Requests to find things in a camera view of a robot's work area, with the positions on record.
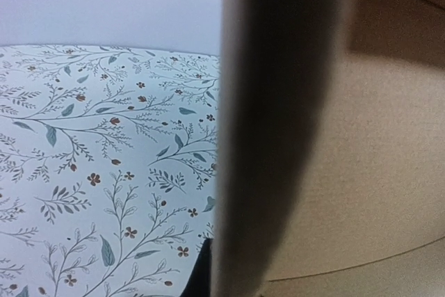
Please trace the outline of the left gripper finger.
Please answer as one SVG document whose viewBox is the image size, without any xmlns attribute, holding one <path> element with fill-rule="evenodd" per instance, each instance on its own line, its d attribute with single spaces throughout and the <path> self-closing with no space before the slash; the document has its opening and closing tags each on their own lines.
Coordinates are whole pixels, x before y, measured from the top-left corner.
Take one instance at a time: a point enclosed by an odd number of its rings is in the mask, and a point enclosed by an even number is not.
<svg viewBox="0 0 445 297">
<path fill-rule="evenodd" d="M 197 256 L 182 297 L 210 297 L 213 239 L 205 239 Z"/>
</svg>

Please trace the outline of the brown cardboard box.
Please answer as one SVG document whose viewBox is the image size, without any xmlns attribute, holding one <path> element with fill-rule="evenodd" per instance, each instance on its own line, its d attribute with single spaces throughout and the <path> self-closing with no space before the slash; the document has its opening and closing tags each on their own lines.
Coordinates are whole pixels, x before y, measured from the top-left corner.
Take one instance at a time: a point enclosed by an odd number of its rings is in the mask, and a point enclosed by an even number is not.
<svg viewBox="0 0 445 297">
<path fill-rule="evenodd" d="M 444 0 L 222 0 L 212 296 L 444 295 Z"/>
</svg>

